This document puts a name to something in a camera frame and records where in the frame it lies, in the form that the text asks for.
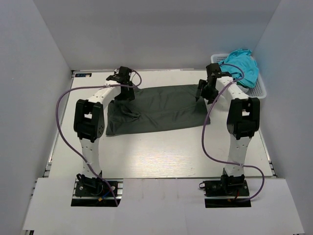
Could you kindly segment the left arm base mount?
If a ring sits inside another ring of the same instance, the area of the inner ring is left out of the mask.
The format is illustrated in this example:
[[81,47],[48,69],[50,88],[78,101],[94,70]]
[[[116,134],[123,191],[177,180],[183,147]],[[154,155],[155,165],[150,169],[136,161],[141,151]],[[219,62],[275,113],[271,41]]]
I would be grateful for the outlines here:
[[77,179],[71,200],[72,207],[117,207],[112,192],[107,184],[98,189],[87,186]]

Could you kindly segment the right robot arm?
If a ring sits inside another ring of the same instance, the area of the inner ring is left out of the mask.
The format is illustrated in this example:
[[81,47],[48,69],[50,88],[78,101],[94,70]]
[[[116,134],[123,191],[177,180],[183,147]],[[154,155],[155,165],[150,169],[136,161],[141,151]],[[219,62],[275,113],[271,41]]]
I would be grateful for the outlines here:
[[[204,134],[209,115],[220,96],[224,96],[229,103],[226,127],[230,134],[230,148],[227,161],[211,157],[205,150]],[[209,101],[211,106],[205,118],[201,145],[205,155],[218,163],[225,164],[222,180],[227,184],[242,184],[244,181],[244,167],[248,145],[259,130],[260,101],[249,97],[229,76],[200,80],[196,92],[196,99],[200,97]]]

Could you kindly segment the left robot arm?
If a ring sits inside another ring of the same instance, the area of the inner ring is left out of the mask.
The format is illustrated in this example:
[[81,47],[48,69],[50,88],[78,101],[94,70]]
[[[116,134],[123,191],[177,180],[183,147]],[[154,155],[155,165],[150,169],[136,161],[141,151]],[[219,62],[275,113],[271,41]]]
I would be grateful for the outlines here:
[[82,175],[96,178],[102,175],[99,163],[99,141],[105,131],[104,109],[114,100],[134,100],[131,71],[117,73],[106,79],[88,99],[79,99],[75,106],[74,131],[79,138],[83,160]]

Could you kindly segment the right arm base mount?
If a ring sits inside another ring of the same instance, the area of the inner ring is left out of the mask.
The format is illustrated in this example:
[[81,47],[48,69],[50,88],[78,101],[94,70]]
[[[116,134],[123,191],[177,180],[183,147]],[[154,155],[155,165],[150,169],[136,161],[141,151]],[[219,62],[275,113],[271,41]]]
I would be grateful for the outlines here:
[[199,189],[204,191],[206,209],[250,208],[251,200],[246,180],[241,186],[225,189],[221,180],[202,181]]

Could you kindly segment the dark grey t shirt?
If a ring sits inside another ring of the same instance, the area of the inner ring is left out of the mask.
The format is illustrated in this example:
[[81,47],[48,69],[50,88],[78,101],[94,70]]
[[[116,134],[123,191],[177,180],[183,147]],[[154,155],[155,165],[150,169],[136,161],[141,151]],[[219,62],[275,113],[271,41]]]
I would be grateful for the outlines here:
[[207,115],[203,98],[195,99],[197,85],[136,89],[132,101],[108,105],[106,136],[178,130],[202,126]]

